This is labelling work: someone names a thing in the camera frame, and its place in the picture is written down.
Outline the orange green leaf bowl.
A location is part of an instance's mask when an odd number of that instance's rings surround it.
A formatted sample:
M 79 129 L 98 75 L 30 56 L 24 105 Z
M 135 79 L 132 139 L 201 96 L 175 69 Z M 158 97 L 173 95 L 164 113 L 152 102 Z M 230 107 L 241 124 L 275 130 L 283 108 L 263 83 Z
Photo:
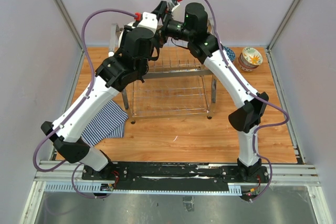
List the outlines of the orange green leaf bowl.
M 243 59 L 252 66 L 260 66 L 263 63 L 261 53 L 253 47 L 245 47 L 242 50 Z

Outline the pink floral bowl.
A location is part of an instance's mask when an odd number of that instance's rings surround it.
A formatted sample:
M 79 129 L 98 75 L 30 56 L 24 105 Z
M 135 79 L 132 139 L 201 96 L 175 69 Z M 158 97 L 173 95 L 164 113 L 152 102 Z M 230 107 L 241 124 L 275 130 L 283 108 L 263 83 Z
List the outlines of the pink floral bowl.
M 254 65 L 250 63 L 248 60 L 246 60 L 243 56 L 239 56 L 238 58 L 238 63 L 239 66 L 244 70 L 244 71 L 252 71 L 256 68 L 259 67 L 259 65 Z

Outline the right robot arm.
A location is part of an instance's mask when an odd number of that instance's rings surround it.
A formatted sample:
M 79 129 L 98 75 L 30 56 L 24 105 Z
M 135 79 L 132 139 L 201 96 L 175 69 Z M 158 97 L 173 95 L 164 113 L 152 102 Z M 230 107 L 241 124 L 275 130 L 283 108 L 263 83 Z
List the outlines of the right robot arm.
M 228 119 L 238 133 L 238 177 L 244 182 L 250 182 L 261 169 L 256 130 L 264 114 L 268 95 L 259 93 L 249 85 L 223 49 L 217 31 L 208 31 L 208 14 L 202 4 L 187 4 L 183 22 L 173 18 L 177 6 L 176 0 L 170 3 L 160 1 L 152 11 L 163 24 L 157 31 L 157 37 L 160 44 L 164 44 L 169 37 L 187 42 L 190 53 L 212 72 L 231 96 L 237 109 Z

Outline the red diamond pattern bowl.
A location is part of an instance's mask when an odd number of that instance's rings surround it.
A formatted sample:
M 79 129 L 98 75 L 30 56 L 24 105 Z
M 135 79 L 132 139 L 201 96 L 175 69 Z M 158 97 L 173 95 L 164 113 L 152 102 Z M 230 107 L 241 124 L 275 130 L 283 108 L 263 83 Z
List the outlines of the red diamond pattern bowl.
M 223 50 L 227 53 L 228 58 L 230 59 L 231 62 L 234 62 L 236 59 L 236 55 L 232 49 L 229 47 L 223 46 Z

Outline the white scalloped bowl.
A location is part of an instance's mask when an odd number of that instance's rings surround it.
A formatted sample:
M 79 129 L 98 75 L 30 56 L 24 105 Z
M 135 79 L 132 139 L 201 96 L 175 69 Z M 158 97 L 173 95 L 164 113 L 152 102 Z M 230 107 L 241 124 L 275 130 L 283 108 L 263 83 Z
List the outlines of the white scalloped bowl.
M 119 32 L 119 37 L 118 37 L 118 47 L 121 46 L 122 38 L 123 38 L 124 30 Z

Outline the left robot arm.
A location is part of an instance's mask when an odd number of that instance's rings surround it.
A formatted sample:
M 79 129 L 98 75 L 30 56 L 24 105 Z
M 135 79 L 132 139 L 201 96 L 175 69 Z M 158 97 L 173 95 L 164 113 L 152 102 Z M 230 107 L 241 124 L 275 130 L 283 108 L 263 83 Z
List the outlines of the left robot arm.
M 118 50 L 94 72 L 87 90 L 61 117 L 41 125 L 66 161 L 87 165 L 102 180 L 112 175 L 112 163 L 102 151 L 85 143 L 81 135 L 104 105 L 128 84 L 143 79 L 152 60 L 156 30 L 156 26 L 141 24 L 125 26 Z

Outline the grey leaf pattern bowl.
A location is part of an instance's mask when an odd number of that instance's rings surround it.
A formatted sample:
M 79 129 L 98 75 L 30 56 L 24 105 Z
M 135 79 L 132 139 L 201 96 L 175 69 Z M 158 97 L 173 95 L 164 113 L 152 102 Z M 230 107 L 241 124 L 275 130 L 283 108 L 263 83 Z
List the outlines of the grey leaf pattern bowl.
M 241 63 L 244 63 L 246 65 L 250 65 L 250 66 L 253 65 L 244 57 L 243 53 L 241 53 L 239 55 L 239 60 L 238 61 L 241 62 Z

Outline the steel two-tier dish rack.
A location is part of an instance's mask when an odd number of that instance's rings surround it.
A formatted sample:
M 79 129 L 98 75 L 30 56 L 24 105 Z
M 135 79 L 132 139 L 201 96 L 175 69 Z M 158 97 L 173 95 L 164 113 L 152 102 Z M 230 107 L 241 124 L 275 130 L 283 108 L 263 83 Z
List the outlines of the steel two-tier dish rack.
M 122 92 L 131 124 L 138 119 L 204 114 L 211 119 L 216 103 L 216 78 L 186 49 L 183 41 L 169 40 L 143 77 Z

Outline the black diamond pattern bowl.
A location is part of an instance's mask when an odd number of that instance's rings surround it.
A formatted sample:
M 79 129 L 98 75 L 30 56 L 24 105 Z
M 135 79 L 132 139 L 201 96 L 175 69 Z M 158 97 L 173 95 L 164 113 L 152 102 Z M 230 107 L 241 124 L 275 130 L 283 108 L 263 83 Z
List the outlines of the black diamond pattern bowl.
M 255 66 L 255 65 L 246 65 L 244 63 L 241 63 L 239 62 L 238 63 L 239 67 L 243 70 L 243 71 L 246 71 L 246 72 L 251 72 L 253 70 L 255 70 L 258 66 Z

